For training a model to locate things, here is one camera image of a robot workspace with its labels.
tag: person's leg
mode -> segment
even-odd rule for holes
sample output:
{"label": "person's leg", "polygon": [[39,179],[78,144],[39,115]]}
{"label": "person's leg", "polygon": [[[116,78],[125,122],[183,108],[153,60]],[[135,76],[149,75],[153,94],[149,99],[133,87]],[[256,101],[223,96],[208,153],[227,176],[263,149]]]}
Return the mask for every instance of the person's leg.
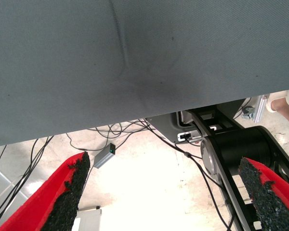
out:
{"label": "person's leg", "polygon": [[289,104],[286,101],[286,98],[281,98],[271,102],[271,108],[274,111],[280,113],[289,121]]}

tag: black cylinder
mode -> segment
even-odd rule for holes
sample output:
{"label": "black cylinder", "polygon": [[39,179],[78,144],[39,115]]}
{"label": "black cylinder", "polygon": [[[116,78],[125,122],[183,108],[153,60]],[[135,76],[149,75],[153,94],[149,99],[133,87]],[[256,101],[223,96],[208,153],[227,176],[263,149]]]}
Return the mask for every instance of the black cylinder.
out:
{"label": "black cylinder", "polygon": [[222,156],[230,173],[237,175],[238,166],[243,157],[270,166],[270,148],[263,133],[259,131],[260,129],[262,127],[224,132],[208,137],[207,142],[210,141],[218,156]]}

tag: gray fabric panel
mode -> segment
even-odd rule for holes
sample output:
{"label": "gray fabric panel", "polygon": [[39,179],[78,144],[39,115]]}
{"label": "gray fabric panel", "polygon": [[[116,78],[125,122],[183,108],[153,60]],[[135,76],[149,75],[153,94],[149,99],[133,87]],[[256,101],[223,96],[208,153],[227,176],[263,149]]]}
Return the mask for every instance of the gray fabric panel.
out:
{"label": "gray fabric panel", "polygon": [[0,1],[0,145],[289,89],[289,1]]}

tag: white floor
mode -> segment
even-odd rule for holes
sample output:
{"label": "white floor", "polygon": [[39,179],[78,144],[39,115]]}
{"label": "white floor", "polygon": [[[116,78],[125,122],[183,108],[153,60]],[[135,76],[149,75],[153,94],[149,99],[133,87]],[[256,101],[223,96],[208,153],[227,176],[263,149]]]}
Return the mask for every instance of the white floor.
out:
{"label": "white floor", "polygon": [[[242,118],[237,120],[245,127],[255,125]],[[258,125],[266,127],[289,155],[289,123],[282,116],[265,111]],[[95,149],[105,143],[105,138],[94,131],[77,131],[70,136],[78,147]],[[117,138],[113,143],[118,145],[123,139]],[[44,140],[38,142],[36,150]],[[20,176],[29,165],[33,142],[7,146],[0,160],[0,171],[9,180]],[[199,148],[189,144],[181,148],[200,155]],[[30,196],[65,159],[79,152],[69,145],[65,134],[55,136],[24,186],[23,193]],[[91,159],[97,153],[89,152]],[[211,186],[221,213],[228,222],[230,217],[219,190],[213,184]],[[116,151],[115,157],[100,169],[93,169],[79,208],[97,205],[103,209],[101,231],[225,230],[196,165],[150,131],[131,135]]]}

